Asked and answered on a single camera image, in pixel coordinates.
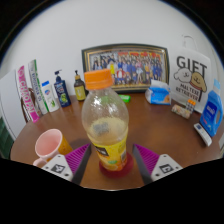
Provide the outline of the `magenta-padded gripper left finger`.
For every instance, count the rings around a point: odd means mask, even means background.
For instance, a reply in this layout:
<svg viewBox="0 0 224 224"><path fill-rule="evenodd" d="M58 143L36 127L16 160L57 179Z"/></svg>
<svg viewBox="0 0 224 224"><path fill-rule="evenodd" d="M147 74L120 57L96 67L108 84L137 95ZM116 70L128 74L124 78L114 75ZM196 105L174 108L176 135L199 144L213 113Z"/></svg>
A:
<svg viewBox="0 0 224 224"><path fill-rule="evenodd" d="M79 185L90 155L91 145L86 144L67 155L56 155L42 169Z"/></svg>

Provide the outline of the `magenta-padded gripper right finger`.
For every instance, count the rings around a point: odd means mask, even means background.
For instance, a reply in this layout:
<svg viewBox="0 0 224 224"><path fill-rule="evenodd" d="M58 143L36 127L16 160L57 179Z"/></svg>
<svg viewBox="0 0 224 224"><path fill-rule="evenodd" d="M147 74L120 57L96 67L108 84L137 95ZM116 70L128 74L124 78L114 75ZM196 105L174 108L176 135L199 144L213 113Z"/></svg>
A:
<svg viewBox="0 0 224 224"><path fill-rule="evenodd" d="M158 155L141 145L133 145L133 155L145 185L182 169L168 154Z"/></svg>

